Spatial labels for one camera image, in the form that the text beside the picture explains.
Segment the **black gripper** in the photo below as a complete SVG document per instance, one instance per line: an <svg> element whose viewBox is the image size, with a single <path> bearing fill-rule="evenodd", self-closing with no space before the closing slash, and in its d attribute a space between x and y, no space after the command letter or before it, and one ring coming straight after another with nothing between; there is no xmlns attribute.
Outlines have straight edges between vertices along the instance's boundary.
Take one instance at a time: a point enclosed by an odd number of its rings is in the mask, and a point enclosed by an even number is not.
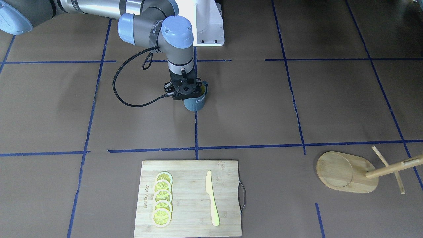
<svg viewBox="0 0 423 238"><path fill-rule="evenodd" d="M171 80L164 83L164 90L173 100L185 100L201 96L202 81L197 78L184 78L181 75L172 76Z"/></svg>

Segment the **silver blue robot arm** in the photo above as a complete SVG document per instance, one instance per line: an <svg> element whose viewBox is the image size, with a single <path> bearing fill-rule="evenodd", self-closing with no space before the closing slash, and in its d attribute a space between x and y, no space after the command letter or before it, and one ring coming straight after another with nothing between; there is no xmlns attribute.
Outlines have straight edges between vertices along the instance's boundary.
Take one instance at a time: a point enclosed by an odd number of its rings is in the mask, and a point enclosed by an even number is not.
<svg viewBox="0 0 423 238"><path fill-rule="evenodd" d="M174 100L201 95L194 69L194 36L190 21L179 15L175 0L2 0L1 30L21 35L62 13L98 15L118 20L119 37L131 45L167 57L170 82L165 97Z"/></svg>

